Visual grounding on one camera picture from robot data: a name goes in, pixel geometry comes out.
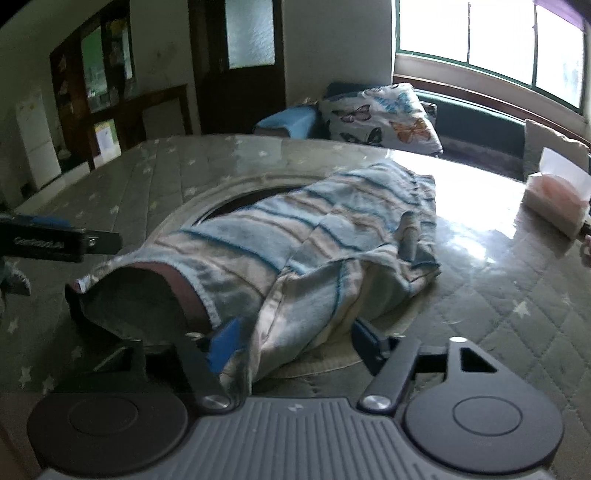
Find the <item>striped blue beige garment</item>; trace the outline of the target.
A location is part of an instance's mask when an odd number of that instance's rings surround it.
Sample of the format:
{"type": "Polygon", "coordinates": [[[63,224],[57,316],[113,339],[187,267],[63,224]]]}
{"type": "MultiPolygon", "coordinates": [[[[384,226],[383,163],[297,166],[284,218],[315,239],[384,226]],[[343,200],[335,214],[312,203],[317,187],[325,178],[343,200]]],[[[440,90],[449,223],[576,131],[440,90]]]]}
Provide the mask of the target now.
{"type": "Polygon", "coordinates": [[[439,274],[436,184],[394,162],[157,237],[70,284],[79,322],[158,350],[190,333],[233,394],[439,274]]]}

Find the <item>white refrigerator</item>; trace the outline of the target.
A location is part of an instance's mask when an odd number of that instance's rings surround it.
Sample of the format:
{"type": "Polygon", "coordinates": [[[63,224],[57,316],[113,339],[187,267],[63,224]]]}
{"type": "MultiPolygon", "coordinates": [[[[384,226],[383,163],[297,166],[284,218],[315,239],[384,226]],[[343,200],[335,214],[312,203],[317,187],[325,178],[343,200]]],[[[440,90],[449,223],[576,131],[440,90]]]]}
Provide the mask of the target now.
{"type": "Polygon", "coordinates": [[[15,113],[32,182],[40,190],[61,175],[41,90],[33,90],[17,103],[15,113]]]}

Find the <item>dark wooden shelf cabinet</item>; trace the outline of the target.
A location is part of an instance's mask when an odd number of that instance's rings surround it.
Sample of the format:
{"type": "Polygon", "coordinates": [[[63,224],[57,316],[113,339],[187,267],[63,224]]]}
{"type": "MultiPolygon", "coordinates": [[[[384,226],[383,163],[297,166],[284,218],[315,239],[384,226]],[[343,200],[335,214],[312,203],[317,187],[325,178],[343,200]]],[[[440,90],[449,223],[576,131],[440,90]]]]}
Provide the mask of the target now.
{"type": "Polygon", "coordinates": [[[125,97],[134,81],[130,6],[111,1],[50,54],[52,86],[65,146],[83,162],[98,154],[91,115],[125,97]]]}

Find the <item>dark wooden side table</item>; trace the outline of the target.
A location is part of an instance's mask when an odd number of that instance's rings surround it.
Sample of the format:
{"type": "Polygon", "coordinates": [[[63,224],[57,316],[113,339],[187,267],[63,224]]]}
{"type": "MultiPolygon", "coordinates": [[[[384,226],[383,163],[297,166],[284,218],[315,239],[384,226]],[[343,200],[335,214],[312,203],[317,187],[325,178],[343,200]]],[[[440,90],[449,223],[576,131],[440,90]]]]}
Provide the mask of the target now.
{"type": "Polygon", "coordinates": [[[148,92],[92,112],[81,125],[88,134],[90,170],[147,140],[190,136],[187,85],[148,92]]]}

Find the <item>tissue box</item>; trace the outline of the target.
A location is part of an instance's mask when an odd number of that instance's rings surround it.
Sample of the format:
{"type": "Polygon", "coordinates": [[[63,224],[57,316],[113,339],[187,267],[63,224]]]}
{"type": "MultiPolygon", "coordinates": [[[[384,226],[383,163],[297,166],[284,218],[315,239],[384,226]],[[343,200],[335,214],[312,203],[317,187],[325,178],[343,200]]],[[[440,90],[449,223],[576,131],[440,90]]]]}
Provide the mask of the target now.
{"type": "Polygon", "coordinates": [[[528,176],[522,203],[573,240],[583,228],[589,202],[590,175],[545,147],[539,170],[528,176]]]}

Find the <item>dark green sofa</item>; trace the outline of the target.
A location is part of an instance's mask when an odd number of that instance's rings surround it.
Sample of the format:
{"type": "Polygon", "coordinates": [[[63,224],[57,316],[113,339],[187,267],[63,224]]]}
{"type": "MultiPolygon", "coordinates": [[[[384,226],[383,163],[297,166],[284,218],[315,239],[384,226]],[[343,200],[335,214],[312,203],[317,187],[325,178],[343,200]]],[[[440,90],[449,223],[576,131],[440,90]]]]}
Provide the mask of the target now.
{"type": "MultiPolygon", "coordinates": [[[[322,100],[374,87],[383,86],[332,83],[322,100]]],[[[490,108],[413,89],[426,108],[435,110],[433,121],[443,153],[434,157],[518,180],[523,178],[525,126],[522,122],[490,108]]]]}

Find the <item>butterfly print pillow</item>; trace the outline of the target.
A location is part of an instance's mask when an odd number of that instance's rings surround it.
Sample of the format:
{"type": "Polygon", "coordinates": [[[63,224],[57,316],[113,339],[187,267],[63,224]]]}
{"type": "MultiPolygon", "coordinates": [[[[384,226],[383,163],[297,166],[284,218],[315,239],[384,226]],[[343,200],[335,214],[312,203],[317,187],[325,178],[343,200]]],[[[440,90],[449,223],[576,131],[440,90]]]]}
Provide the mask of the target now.
{"type": "Polygon", "coordinates": [[[329,137],[423,155],[438,156],[443,145],[426,108],[409,83],[332,96],[318,103],[329,137]]]}

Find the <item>blue cushion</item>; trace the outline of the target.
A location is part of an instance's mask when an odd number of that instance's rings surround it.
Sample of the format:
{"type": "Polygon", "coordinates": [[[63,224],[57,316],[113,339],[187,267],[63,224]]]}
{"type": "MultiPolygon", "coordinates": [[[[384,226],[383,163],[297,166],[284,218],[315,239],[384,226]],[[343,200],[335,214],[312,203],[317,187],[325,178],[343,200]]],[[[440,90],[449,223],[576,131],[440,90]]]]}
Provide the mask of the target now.
{"type": "Polygon", "coordinates": [[[324,123],[318,108],[300,105],[270,115],[256,124],[254,135],[294,139],[325,139],[324,123]]]}

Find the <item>white cushion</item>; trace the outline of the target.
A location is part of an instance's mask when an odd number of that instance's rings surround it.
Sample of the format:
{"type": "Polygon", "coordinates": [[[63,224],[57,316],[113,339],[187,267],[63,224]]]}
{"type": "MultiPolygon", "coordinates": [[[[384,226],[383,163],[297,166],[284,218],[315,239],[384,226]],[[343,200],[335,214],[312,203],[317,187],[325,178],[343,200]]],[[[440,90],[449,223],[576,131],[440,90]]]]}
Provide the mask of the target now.
{"type": "Polygon", "coordinates": [[[539,171],[539,164],[544,148],[562,155],[573,164],[587,172],[589,168],[589,148],[580,141],[540,123],[525,121],[525,143],[523,155],[523,175],[527,179],[539,171]]]}

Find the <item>dark wooden door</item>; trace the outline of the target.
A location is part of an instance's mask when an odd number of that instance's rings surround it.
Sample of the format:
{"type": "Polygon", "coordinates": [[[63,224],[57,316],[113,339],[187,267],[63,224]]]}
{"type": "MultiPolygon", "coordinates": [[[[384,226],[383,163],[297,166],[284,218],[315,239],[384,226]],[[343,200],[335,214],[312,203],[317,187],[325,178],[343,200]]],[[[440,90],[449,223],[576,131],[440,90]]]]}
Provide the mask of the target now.
{"type": "Polygon", "coordinates": [[[287,107],[280,1],[188,3],[200,132],[250,133],[287,107]]]}

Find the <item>green framed window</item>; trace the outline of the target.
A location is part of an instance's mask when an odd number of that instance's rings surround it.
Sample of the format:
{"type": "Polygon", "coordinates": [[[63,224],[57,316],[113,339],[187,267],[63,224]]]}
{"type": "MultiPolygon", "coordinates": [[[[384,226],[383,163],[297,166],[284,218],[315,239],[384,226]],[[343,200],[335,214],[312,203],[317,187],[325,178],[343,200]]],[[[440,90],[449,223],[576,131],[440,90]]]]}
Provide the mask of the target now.
{"type": "Polygon", "coordinates": [[[483,71],[583,111],[585,20],[566,1],[394,1],[399,53],[483,71]]]}

